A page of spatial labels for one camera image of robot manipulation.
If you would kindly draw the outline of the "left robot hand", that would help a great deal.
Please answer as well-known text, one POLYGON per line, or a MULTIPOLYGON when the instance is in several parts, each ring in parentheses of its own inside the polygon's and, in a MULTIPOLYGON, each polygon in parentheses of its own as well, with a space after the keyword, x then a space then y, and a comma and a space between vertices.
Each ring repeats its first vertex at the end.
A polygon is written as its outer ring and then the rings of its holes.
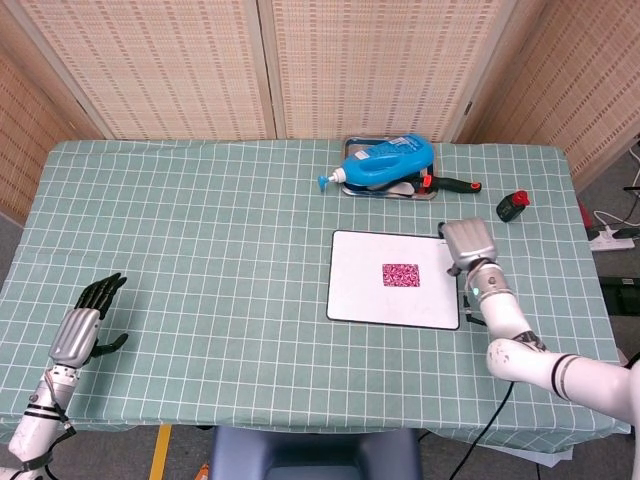
POLYGON ((115 353, 127 342, 128 333, 120 334, 112 343, 100 344, 98 339, 102 321, 126 281, 116 273, 84 288, 75 306, 65 314, 49 350, 55 365, 79 369, 92 358, 115 353))

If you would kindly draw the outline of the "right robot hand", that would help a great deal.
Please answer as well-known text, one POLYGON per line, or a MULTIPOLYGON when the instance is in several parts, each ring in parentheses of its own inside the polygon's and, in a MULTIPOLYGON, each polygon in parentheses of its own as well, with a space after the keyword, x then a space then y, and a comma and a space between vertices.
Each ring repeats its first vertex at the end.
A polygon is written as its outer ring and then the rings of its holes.
POLYGON ((447 271, 450 276, 470 272, 481 260, 497 260, 498 252, 493 237, 485 221, 479 217, 441 222, 438 231, 453 260, 453 265, 447 271))

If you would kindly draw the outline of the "pink patterned square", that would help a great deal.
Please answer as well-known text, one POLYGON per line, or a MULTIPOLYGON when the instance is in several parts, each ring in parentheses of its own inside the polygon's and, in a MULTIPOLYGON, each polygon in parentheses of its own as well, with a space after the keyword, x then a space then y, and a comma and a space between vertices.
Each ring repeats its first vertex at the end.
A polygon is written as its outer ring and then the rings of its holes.
POLYGON ((410 287, 420 286, 420 272, 417 264, 383 264, 382 281, 385 287, 410 287))

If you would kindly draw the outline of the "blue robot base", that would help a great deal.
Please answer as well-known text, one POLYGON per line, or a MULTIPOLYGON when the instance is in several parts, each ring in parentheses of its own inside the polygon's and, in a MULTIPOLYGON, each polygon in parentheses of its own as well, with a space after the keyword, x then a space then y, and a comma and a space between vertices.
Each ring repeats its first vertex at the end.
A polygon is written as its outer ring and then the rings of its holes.
POLYGON ((208 480, 423 480, 416 433, 215 429, 208 480))

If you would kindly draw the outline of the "white board with black edge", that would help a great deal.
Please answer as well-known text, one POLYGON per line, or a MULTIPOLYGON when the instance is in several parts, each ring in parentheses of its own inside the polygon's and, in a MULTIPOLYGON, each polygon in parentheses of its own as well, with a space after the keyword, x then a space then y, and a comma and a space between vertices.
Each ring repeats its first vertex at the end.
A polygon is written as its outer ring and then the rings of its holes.
POLYGON ((336 321, 456 330, 457 279, 437 237, 337 230, 332 236, 327 317, 336 321), (383 264, 417 264, 418 288, 385 287, 383 264))

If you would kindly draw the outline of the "small black and red device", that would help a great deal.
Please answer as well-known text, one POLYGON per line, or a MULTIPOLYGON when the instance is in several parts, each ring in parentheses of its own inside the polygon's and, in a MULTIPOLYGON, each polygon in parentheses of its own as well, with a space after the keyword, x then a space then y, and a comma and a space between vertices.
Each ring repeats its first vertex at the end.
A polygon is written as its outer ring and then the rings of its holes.
POLYGON ((505 223, 516 219, 530 205, 529 195, 525 190, 518 190, 505 196, 497 205, 496 213, 505 223))

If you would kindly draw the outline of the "blue pump bottle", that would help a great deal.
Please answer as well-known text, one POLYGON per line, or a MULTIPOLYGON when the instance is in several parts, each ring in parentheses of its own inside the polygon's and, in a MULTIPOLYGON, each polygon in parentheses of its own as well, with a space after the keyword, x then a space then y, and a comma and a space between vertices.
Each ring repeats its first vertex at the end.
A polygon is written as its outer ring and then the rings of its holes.
POLYGON ((330 183, 371 187, 389 184, 427 169, 435 158, 433 145, 416 134, 405 134, 357 150, 329 175, 317 179, 321 192, 330 183))

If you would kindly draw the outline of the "white power strip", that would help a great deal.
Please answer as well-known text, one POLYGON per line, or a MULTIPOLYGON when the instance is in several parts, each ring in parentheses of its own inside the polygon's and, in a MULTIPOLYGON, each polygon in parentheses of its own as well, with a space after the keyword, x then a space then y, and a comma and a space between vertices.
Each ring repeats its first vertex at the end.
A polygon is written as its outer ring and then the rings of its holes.
POLYGON ((632 250, 635 248, 634 240, 631 238, 615 238, 617 230, 605 229, 598 231, 593 239, 589 241, 592 252, 611 252, 632 250))

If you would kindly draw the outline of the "metal tray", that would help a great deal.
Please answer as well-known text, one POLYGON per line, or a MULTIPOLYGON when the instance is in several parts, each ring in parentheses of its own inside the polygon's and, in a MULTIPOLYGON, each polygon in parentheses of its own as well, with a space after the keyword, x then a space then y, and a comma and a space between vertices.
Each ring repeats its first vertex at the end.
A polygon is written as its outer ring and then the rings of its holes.
MULTIPOLYGON (((388 140, 391 139, 393 137, 372 137, 372 138, 365 138, 365 137, 352 137, 346 140, 345 142, 345 147, 344 147, 344 151, 345 151, 345 158, 352 154, 353 152, 360 150, 360 149, 364 149, 367 148, 371 145, 377 144, 377 143, 381 143, 384 140, 388 140)), ((408 175, 406 177, 424 177, 426 175, 433 175, 434 174, 434 165, 435 165, 435 158, 433 161, 433 164, 428 167, 427 169, 424 169, 420 172, 417 172, 415 174, 412 175, 408 175)), ((389 184, 385 184, 385 185, 376 185, 376 186, 371 186, 371 187, 361 187, 361 186, 356 186, 356 185, 350 185, 348 183, 345 184, 339 184, 342 187, 342 190, 344 193, 348 194, 348 195, 352 195, 352 196, 367 196, 367 197, 384 197, 384 198, 406 198, 406 199, 411 199, 411 200, 431 200, 433 199, 438 191, 435 191, 433 193, 430 193, 429 195, 425 195, 425 196, 414 196, 414 197, 407 197, 407 196, 402 196, 402 195, 398 195, 398 194, 393 194, 390 193, 389 190, 392 186, 396 185, 397 183, 399 183, 402 179, 406 178, 403 177, 399 180, 395 180, 389 184)))

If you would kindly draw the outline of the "black box on floor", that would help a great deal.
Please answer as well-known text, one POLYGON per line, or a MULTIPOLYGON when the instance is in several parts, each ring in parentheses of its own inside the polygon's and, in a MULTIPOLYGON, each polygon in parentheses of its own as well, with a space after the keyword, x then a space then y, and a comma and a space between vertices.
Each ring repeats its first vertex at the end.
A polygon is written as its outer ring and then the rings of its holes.
POLYGON ((610 315, 640 317, 640 278, 600 277, 599 283, 610 315))

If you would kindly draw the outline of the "green checked tablecloth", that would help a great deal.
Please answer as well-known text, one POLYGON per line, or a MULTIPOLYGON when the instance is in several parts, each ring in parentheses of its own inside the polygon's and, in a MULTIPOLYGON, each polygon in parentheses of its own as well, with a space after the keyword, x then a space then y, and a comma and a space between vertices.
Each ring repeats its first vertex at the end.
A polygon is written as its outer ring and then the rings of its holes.
POLYGON ((139 424, 306 431, 426 428, 553 452, 624 432, 609 417, 487 371, 487 331, 337 322, 326 315, 337 230, 434 235, 483 218, 533 329, 554 351, 613 362, 609 317, 567 161, 553 147, 436 148, 439 174, 477 195, 430 201, 321 192, 340 142, 63 142, 50 153, 0 291, 0 442, 48 364, 65 313, 121 273, 69 406, 80 429, 139 424), (496 213, 525 190, 511 222, 496 213))

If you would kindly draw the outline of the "woven screen panel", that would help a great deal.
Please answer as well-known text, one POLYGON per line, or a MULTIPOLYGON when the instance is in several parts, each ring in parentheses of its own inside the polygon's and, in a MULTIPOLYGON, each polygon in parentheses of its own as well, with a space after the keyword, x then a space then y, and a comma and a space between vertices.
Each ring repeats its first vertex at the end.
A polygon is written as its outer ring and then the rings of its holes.
POLYGON ((275 132, 451 142, 514 0, 256 0, 275 132))
POLYGON ((576 190, 640 135, 640 0, 505 0, 458 143, 550 145, 576 190))
POLYGON ((0 0, 0 213, 25 223, 51 149, 111 132, 18 0, 0 0))
POLYGON ((105 139, 278 135, 257 0, 0 0, 105 139))

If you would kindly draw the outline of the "black orange handled scraper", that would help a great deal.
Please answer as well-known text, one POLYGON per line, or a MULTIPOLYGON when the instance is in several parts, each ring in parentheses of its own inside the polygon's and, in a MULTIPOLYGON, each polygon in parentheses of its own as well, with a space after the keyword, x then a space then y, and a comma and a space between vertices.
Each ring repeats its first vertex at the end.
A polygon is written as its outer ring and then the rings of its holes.
POLYGON ((425 196, 439 190, 460 194, 476 194, 482 190, 480 182, 464 182, 461 180, 426 175, 424 177, 406 177, 392 186, 390 193, 407 197, 425 196))

